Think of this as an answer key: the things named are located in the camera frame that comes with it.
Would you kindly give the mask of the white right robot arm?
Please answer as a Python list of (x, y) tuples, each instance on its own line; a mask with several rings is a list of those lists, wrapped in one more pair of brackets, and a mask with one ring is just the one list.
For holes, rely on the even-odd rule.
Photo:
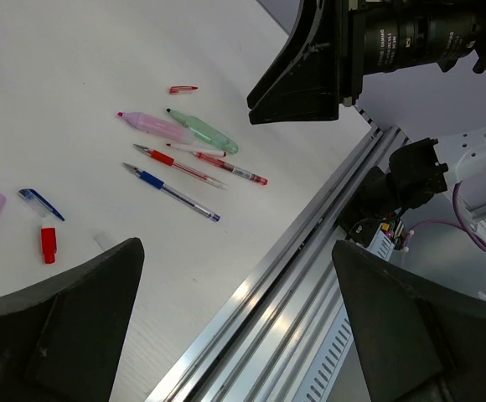
[[(302, 1), (287, 42), (247, 96), (254, 125), (334, 121), (367, 75), (471, 53), (486, 71), (486, 1)], [(344, 216), (347, 231), (399, 219), (457, 189), (486, 162), (486, 137), (426, 138), (395, 151), (387, 173), (365, 181)]]

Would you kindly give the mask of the blue clear pen cap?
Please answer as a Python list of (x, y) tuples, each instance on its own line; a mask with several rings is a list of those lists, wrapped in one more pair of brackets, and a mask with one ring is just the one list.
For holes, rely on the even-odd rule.
[(34, 188), (21, 188), (18, 196), (41, 218), (53, 215), (61, 222), (65, 222), (64, 215)]

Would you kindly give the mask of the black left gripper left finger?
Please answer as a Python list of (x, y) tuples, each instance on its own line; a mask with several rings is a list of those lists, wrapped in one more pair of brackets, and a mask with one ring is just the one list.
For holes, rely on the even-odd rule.
[(142, 275), (130, 238), (0, 297), (0, 401), (107, 401)]

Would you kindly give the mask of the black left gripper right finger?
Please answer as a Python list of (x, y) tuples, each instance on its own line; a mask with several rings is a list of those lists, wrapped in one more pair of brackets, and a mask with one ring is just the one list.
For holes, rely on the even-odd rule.
[(373, 401), (486, 401), (486, 301), (339, 240), (332, 261)]

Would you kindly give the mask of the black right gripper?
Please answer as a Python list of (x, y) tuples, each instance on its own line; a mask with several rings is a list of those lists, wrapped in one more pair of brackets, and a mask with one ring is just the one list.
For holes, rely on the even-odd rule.
[(486, 71), (486, 1), (301, 1), (278, 56), (246, 98), (252, 125), (336, 121), (366, 75), (475, 53)]

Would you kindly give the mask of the red clear pen cap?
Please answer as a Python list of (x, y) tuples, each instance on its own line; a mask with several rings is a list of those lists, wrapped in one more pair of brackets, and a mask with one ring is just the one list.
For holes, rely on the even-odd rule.
[(168, 89), (170, 95), (179, 95), (196, 91), (199, 87), (194, 85), (174, 85)]

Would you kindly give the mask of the red grip gel pen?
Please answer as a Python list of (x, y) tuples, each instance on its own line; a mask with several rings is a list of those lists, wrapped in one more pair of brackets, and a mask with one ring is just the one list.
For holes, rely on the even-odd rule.
[(194, 178), (197, 178), (210, 186), (213, 186), (218, 189), (227, 189), (227, 185), (222, 183), (221, 181), (217, 180), (216, 178), (207, 175), (206, 173), (202, 173), (192, 167), (189, 167), (181, 162), (177, 162), (174, 158), (170, 157), (169, 155), (162, 153), (160, 151), (154, 150), (149, 147), (145, 147), (140, 144), (133, 144), (133, 146), (138, 149), (140, 152), (147, 154), (150, 158), (163, 163), (171, 168), (176, 168), (179, 171), (188, 174)]

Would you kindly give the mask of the blue grip gel pen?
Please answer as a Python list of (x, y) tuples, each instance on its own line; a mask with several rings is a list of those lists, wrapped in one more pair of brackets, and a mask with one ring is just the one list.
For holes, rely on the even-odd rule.
[(194, 201), (187, 195), (180, 193), (176, 189), (168, 186), (164, 181), (160, 180), (159, 178), (153, 176), (147, 171), (144, 171), (138, 167), (135, 167), (129, 163), (122, 163), (122, 166), (132, 173), (134, 176), (142, 180), (143, 182), (149, 184), (150, 186), (154, 187), (155, 189), (167, 194), (168, 196), (178, 200), (180, 203), (186, 205), (188, 208), (192, 209), (194, 212), (204, 216), (206, 219), (209, 219), (213, 222), (219, 222), (221, 217), (215, 213), (214, 211), (206, 208), (205, 206), (199, 204), (198, 202)]

